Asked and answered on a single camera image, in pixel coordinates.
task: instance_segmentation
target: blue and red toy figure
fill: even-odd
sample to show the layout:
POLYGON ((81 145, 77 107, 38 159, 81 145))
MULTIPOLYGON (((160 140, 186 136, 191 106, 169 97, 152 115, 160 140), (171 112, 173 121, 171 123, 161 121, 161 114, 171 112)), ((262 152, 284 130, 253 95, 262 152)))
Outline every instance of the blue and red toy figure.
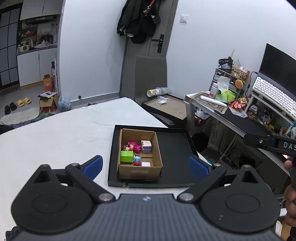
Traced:
POLYGON ((134 156, 133 157, 133 164, 135 166, 140 166, 142 162, 142 158, 140 156, 134 156))

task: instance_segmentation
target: door handle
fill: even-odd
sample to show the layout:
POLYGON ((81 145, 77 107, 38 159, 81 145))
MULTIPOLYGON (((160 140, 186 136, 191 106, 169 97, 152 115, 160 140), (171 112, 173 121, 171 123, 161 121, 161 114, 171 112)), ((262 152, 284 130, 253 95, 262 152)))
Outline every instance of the door handle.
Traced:
POLYGON ((164 34, 161 34, 159 39, 152 39, 151 40, 152 42, 159 42, 158 43, 157 53, 161 53, 161 49, 162 49, 162 46, 163 46, 163 38, 164 38, 164 36, 165 36, 164 34))

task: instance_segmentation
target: blue gripper pad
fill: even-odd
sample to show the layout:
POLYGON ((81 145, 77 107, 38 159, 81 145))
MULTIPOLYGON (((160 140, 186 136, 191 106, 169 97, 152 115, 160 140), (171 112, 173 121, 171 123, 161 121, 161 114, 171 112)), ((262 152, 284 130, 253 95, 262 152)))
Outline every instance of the blue gripper pad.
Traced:
POLYGON ((94 156, 92 159, 80 166, 80 170, 90 179, 95 179, 103 168, 103 158, 100 155, 94 156))
POLYGON ((193 155, 189 157, 188 169, 198 180, 200 180, 207 176, 213 170, 213 167, 193 155))

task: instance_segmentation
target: cardboard tray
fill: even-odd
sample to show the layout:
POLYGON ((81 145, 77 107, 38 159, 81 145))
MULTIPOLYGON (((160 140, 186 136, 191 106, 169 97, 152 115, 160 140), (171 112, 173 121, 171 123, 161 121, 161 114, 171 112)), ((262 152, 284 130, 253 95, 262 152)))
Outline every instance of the cardboard tray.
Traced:
POLYGON ((188 170, 188 159, 198 155, 187 130, 145 126, 115 125, 108 171, 108 186, 130 188, 182 188, 195 184, 196 178, 188 170), (161 176, 156 181, 122 180, 118 178, 117 159, 121 129, 156 132, 163 163, 161 176))
POLYGON ((161 115, 175 123, 185 124, 187 121, 186 105, 183 99, 169 94, 162 96, 169 98, 170 100, 168 100, 167 103, 159 106, 156 104, 157 96, 155 96, 147 101, 144 101, 141 104, 141 107, 148 112, 161 115))

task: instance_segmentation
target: yellow slipper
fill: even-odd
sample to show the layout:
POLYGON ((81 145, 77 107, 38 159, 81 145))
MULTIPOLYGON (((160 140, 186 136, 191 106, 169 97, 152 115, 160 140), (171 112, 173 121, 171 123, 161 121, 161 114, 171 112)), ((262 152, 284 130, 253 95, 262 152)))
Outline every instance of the yellow slipper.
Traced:
POLYGON ((29 98, 24 98, 24 99, 23 99, 23 102, 24 102, 25 104, 30 104, 32 101, 31 101, 29 98))
POLYGON ((25 103, 24 103, 22 100, 18 100, 18 101, 16 102, 16 105, 17 105, 18 107, 22 107, 22 106, 25 105, 25 103))

